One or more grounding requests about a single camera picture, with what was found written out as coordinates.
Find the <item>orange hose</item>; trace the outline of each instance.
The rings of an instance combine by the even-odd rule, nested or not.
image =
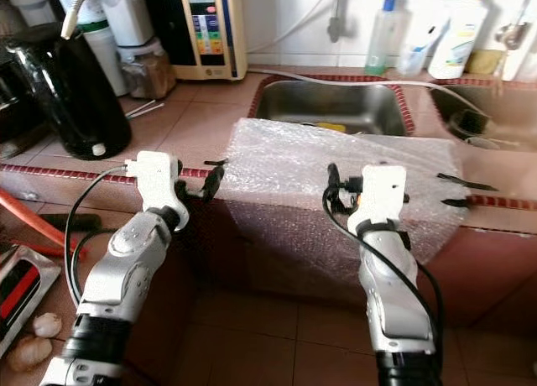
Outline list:
[[[63,258],[64,257],[64,249],[63,248],[55,248],[51,246],[43,246],[38,245],[37,243],[28,243],[25,241],[19,241],[17,239],[10,239],[9,242],[14,243],[15,245],[21,245],[26,246],[27,248],[30,248],[34,250],[37,253],[41,253],[47,256],[52,256],[53,258]]]
[[[19,200],[15,199],[13,196],[11,196],[2,188],[0,188],[0,204],[6,207],[17,218],[26,222],[33,229],[45,235],[52,242],[57,243],[58,245],[62,247],[64,246],[65,235],[62,231],[58,231],[56,228],[50,225],[47,221],[45,221],[43,218],[38,216],[36,213],[34,213],[32,210],[26,207]],[[70,243],[71,252],[74,252],[75,248],[76,248],[76,242],[71,241]],[[84,251],[81,251],[81,258],[84,257],[83,255],[85,255],[85,253]]]

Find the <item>plastic bottle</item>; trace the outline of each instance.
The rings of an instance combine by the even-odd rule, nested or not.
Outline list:
[[[450,26],[433,55],[429,74],[438,79],[462,76],[487,13],[480,0],[461,0],[451,10]]]
[[[403,76],[417,76],[423,66],[429,49],[435,44],[444,31],[449,20],[447,11],[437,11],[432,21],[419,21],[409,31],[401,47],[397,60],[397,71]]]
[[[386,70],[389,42],[397,19],[394,9],[395,0],[384,0],[383,9],[377,12],[366,59],[366,74],[378,76]]]

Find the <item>white cable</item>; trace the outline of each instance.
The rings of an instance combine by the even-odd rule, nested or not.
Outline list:
[[[426,82],[426,81],[361,81],[361,82],[355,82],[355,81],[328,81],[328,80],[320,80],[318,78],[311,78],[307,76],[301,76],[300,74],[293,74],[288,73],[287,71],[279,71],[279,70],[270,70],[270,69],[248,69],[250,73],[261,73],[261,74],[275,74],[278,76],[285,76],[289,78],[295,78],[296,80],[302,80],[302,81],[309,81],[314,82],[316,84],[327,84],[329,86],[426,86],[427,88],[433,88],[438,91],[442,91],[448,95],[451,95],[452,97],[456,98],[457,100],[464,103],[466,106],[472,108],[476,112],[479,112],[484,117],[490,117],[487,113],[482,111],[480,108],[476,107],[473,103],[468,101],[464,96],[460,96],[456,92],[445,88],[444,86],[439,86],[438,84],[433,84],[432,82]]]
[[[299,28],[302,24],[304,24],[310,18],[311,14],[315,11],[315,9],[319,6],[319,4],[321,4],[322,1],[323,0],[317,0],[315,4],[313,5],[313,7],[310,8],[310,11],[304,14],[301,19],[299,19],[296,23],[294,23],[283,34],[270,40],[269,42],[265,42],[264,44],[260,44],[258,46],[253,46],[252,48],[248,49],[248,53],[257,52],[258,50],[268,48],[269,46],[273,44],[277,44],[282,39],[287,38],[290,34],[292,34],[297,28]]]

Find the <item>cabinet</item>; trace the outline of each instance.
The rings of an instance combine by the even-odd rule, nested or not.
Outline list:
[[[501,331],[511,323],[535,331],[537,235],[460,227],[427,267],[442,288],[450,326]]]

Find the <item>bubble wrap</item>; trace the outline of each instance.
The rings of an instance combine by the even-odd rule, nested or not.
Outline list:
[[[443,139],[351,136],[241,119],[225,154],[228,164],[218,196],[227,201],[251,241],[247,258],[253,285],[328,299],[361,297],[357,247],[331,227],[322,211],[331,162],[337,164],[341,180],[361,175],[366,164],[403,165],[410,202],[401,211],[401,229],[409,232],[414,256],[421,263],[431,260],[467,212],[441,203],[469,194],[436,178],[439,172],[460,177],[452,148],[452,142]]]

